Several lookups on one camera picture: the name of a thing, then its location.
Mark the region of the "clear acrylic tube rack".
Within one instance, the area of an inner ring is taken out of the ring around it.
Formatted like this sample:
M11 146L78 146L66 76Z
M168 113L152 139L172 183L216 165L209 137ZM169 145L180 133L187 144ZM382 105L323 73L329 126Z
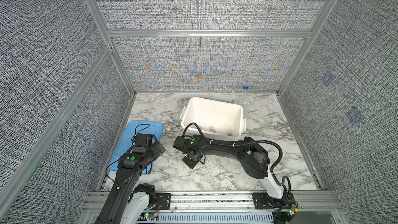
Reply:
M254 104L257 98L257 93L245 91L239 98L238 104L242 106Z

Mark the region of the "horizontal aluminium wall bar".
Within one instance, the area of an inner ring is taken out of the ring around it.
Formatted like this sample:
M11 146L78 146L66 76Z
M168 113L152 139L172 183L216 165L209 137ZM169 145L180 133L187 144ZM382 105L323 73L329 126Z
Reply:
M298 37L309 38L303 30L134 30L111 29L109 37Z

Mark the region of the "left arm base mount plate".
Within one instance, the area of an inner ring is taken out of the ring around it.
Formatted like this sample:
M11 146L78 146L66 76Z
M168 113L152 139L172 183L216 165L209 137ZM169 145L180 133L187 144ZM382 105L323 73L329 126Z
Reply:
M156 193L156 201L155 201L155 210L169 210L171 205L171 197L170 193Z

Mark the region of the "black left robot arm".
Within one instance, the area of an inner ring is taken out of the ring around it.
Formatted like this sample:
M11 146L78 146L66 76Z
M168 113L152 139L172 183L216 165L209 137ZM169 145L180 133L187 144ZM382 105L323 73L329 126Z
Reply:
M137 134L132 146L118 160L113 187L96 219L97 224L119 224L142 171L165 152L153 134Z

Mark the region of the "blue plastic box lid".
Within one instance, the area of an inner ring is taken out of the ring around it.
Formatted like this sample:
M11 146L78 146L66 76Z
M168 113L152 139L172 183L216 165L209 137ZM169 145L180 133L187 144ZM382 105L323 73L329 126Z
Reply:
M154 135L152 143L160 141L164 125L160 122L133 120L129 122L122 134L122 137L110 159L109 169L113 172L117 171L119 158L127 152L127 150L133 146L135 140L133 139L137 134L149 134Z

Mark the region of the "left corner aluminium frame post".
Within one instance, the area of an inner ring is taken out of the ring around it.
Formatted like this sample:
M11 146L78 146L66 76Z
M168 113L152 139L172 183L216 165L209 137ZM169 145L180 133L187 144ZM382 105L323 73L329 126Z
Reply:
M96 26L98 28L98 31L101 34L101 37L106 44L111 49L111 54L110 56L112 57L114 64L116 66L116 69L119 73L119 76L122 80L122 82L125 85L126 90L130 93L130 96L136 96L136 91L134 88L134 85L132 83L131 78L129 77L127 70L125 68L125 65L122 62L122 59L119 56L119 53L115 47L115 44L112 40L112 38L108 35L107 31L107 26L105 24L105 20L99 10L99 7L96 3L95 0L85 0L86 4L91 12L91 15L96 23Z

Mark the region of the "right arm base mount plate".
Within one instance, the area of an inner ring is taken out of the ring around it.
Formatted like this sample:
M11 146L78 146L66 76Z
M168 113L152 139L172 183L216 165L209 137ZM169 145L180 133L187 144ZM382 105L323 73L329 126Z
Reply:
M266 192L253 193L252 200L255 209L273 209L269 203L268 194Z

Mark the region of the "white plastic storage box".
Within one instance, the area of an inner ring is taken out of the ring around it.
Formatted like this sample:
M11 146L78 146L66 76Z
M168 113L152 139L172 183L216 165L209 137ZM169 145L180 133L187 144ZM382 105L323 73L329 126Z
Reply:
M238 141L246 132L247 119L242 106L227 102L193 97L180 114L181 126L195 122L208 138L225 141ZM220 133L210 131L210 126L218 126Z

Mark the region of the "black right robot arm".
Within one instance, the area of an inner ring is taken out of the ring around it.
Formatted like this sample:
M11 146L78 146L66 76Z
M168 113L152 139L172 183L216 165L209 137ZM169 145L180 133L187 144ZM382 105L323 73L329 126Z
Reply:
M270 162L268 151L261 146L262 144L271 145L278 150L278 157L274 163ZM177 137L173 147L185 155L183 162L191 169L198 163L205 164L207 156L234 159L241 164L247 175L261 181L271 206L282 208L288 203L291 187L284 185L288 177L285 176L282 181L279 181L274 172L283 158L283 150L275 142L256 141L250 137L232 142L194 135L191 138Z

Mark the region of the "white ceramic mortar bowl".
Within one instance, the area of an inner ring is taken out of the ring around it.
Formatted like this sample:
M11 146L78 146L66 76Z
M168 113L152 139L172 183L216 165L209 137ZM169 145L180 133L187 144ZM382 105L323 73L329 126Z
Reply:
M213 125L210 126L209 129L213 133L220 133L220 130L221 130L218 126L213 126Z

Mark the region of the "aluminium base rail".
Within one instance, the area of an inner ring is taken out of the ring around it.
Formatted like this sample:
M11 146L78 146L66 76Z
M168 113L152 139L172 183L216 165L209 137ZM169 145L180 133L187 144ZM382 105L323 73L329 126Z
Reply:
M160 210L160 217L196 212L247 213L249 215L265 212L265 209L255 209L252 200L252 194L259 192L265 191L160 191L158 193L172 194L170 209ZM297 190L292 194L298 203L300 213L330 213L335 223L348 222L345 211L333 191ZM86 197L78 223L95 223L108 195L108 192L90 192Z

